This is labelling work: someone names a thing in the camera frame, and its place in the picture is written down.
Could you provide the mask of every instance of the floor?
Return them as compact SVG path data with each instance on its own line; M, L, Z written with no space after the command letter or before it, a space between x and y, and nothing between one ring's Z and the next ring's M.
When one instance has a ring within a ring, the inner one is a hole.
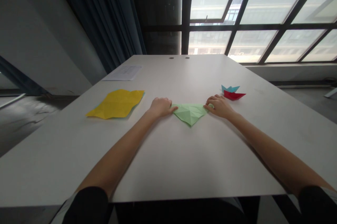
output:
M283 89L318 113L337 123L337 95L327 99L323 95L331 89ZM13 97L0 97L0 106ZM42 126L48 117L55 116L75 98L47 99L24 97L0 109L0 157ZM0 208L0 223L49 223L59 206ZM258 223L288 223L271 196L261 197Z

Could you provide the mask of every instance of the green origami paper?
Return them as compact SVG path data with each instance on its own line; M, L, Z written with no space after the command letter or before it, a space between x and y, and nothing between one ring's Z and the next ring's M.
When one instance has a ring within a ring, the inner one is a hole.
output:
M173 113L190 127L208 112L202 104L172 104L172 107L178 107Z

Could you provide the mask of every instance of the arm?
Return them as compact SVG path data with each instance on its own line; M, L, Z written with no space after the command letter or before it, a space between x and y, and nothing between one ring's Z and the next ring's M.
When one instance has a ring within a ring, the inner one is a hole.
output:
M211 113L229 120L247 139L271 171L298 197L306 186L316 185L335 191L321 176L282 145L236 113L224 96L215 95L204 106Z
M120 179L131 163L141 141L153 123L160 117L169 115L178 107L170 108L168 98L155 98L151 107L139 121L102 157L86 176L76 192L89 187L102 188L108 197L115 191Z

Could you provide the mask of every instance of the blue curtain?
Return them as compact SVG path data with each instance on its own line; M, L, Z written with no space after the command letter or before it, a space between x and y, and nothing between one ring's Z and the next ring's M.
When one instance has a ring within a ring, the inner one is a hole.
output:
M107 73L146 54L133 0L70 0Z
M0 72L4 74L21 92L28 95L41 95L48 93L25 74L16 69L8 61L0 56Z

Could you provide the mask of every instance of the white wall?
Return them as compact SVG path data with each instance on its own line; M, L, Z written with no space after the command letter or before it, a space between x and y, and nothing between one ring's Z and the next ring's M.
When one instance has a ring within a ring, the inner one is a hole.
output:
M0 0L0 55L54 95L80 95L106 75L66 0Z
M17 86L0 73L0 89L17 89Z
M305 81L337 78L337 63L321 64L279 64L246 66L267 81Z

